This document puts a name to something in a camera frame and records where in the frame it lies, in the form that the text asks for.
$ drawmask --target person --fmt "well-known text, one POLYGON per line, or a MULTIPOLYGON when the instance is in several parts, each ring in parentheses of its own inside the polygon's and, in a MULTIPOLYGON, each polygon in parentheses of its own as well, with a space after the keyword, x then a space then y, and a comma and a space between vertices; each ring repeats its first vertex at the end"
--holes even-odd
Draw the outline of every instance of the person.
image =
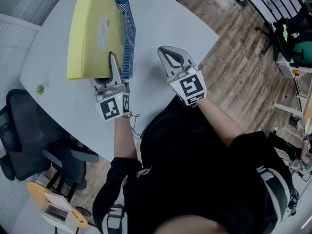
POLYGON ((309 152, 309 141, 304 138, 302 148, 295 147, 289 144, 287 141, 276 135, 276 131, 269 134, 269 139, 272 145, 280 150, 286 152, 291 161, 296 159, 301 160, 305 169, 312 168, 312 154, 309 152))
POLYGON ((129 119, 115 119, 115 158, 93 203, 101 233, 268 234, 280 222, 292 177, 263 131, 244 133, 208 98, 190 107, 176 96, 142 135, 141 163, 129 119))
POLYGON ((297 205, 299 200, 299 192, 296 188, 294 188, 292 198, 288 203, 288 208, 291 210, 291 213, 289 216, 294 216, 297 213, 297 205))

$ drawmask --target logo on shirt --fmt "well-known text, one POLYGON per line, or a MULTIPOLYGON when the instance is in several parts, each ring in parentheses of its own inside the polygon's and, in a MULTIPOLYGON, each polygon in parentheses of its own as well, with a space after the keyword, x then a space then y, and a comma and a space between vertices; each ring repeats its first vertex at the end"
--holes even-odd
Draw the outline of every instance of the logo on shirt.
POLYGON ((141 175, 146 175, 150 172, 150 169, 151 168, 147 168, 147 169, 144 169, 144 170, 141 170, 137 173, 136 177, 140 177, 141 175))

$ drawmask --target desk leg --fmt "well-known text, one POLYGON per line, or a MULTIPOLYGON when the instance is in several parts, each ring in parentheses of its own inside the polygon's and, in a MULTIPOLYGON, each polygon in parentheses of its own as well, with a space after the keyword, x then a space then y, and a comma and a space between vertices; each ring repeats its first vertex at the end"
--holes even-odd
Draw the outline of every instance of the desk leg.
POLYGON ((301 111, 299 111, 299 110, 295 110, 294 108, 286 107, 286 106, 278 104, 278 103, 274 103, 273 106, 276 107, 276 108, 282 109, 282 110, 284 110, 286 112, 289 112, 291 114, 295 114, 295 115, 297 115, 297 116, 299 116, 301 118, 303 117, 303 113, 301 111))

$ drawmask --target white table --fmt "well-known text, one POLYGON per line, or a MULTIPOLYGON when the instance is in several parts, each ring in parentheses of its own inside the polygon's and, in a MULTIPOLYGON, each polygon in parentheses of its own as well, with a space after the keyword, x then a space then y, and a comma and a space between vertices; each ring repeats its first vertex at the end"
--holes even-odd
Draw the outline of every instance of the white table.
MULTIPOLYGON (((114 121, 104 123, 95 108, 89 80, 67 80, 67 48, 77 0, 60 0, 32 43, 20 81, 37 103, 66 131, 108 160, 113 159, 114 121), (47 85, 42 96, 37 84, 47 85)), ((136 132, 174 97, 157 55, 163 45, 189 52, 200 64, 218 39, 204 22, 175 0, 129 0, 136 25, 130 109, 141 116, 136 132)))

